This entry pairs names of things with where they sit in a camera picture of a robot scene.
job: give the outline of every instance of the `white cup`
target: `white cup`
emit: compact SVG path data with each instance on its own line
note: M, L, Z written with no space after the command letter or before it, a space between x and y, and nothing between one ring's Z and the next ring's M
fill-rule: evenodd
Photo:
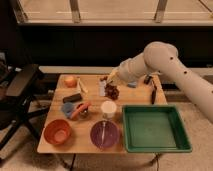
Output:
M106 117L108 119L113 118L115 116L116 110L117 105L113 101L107 100L101 104L103 117Z

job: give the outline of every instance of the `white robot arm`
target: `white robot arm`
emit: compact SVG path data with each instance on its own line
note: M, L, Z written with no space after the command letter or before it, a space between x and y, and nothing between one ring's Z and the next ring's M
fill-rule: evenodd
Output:
M113 85L127 84L154 71L160 71L173 80L213 123L213 85L186 68L178 59L177 49L171 44L148 44L143 53L123 61L113 69L107 82Z

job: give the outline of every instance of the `purple object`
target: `purple object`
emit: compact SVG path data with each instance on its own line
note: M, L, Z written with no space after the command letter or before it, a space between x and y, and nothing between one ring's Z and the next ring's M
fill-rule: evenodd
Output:
M119 141L119 137L118 127L110 121L99 121L93 125L90 131L92 143L101 149L113 146Z

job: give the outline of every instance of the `green tray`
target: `green tray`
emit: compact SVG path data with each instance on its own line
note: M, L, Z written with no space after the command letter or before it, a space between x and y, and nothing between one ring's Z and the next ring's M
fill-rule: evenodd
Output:
M122 108L128 152L191 152L192 148L175 106L126 105Z

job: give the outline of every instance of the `wooden table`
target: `wooden table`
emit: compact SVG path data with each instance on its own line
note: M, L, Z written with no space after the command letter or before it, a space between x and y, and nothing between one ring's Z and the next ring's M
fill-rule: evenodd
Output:
M71 126L71 137L69 140L59 146L53 146L47 143L44 139L43 132L38 145L37 151L39 153L127 153L124 148L123 127L122 127L122 106L129 104L150 104L150 97L152 86L143 83L144 77L139 80L137 88L129 88L127 86L118 86L120 95L115 103L118 106L117 112L113 121L119 126L121 137L119 143L113 147L100 150L94 146L90 140L90 130L92 126L102 120L102 113L100 105L107 97L99 95L99 79L104 75L75 75L79 76L82 82L89 90L88 93L82 93L83 101L91 101L92 105L89 107L89 117L86 120L72 121L67 119L61 112L62 99L66 96L72 95L76 92L75 88L67 88L64 84L64 79L68 75L61 75L58 80L57 88L53 97L50 110L47 114L45 126L55 119L65 119ZM154 82L157 86L157 94L155 104L167 104L161 83L157 75L153 75Z

